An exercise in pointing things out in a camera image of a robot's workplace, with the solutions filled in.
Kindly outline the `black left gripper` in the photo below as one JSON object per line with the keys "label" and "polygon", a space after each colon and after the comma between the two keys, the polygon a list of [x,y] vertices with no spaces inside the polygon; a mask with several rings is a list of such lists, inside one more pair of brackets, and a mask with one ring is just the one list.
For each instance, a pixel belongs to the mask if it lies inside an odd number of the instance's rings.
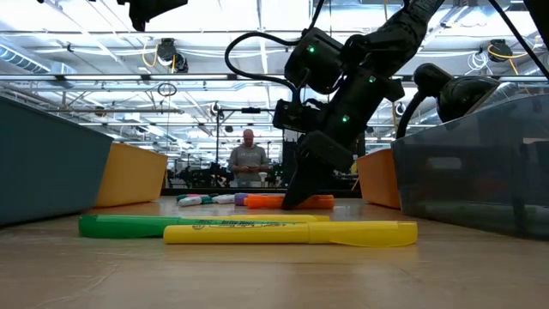
{"label": "black left gripper", "polygon": [[[129,17],[136,31],[144,31],[146,27],[146,2],[142,0],[117,0],[118,5],[128,4]],[[151,0],[148,8],[148,19],[162,15],[172,9],[188,4],[188,0]]]}

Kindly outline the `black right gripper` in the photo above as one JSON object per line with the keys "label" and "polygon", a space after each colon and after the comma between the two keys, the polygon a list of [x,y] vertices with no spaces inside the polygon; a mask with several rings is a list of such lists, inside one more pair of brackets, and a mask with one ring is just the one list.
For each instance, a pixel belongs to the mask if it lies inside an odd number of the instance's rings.
{"label": "black right gripper", "polygon": [[320,128],[305,135],[295,155],[296,168],[282,202],[284,210],[296,209],[316,194],[334,170],[353,164],[353,141],[365,131],[382,100],[404,96],[400,79],[357,69],[349,74],[332,100]]}

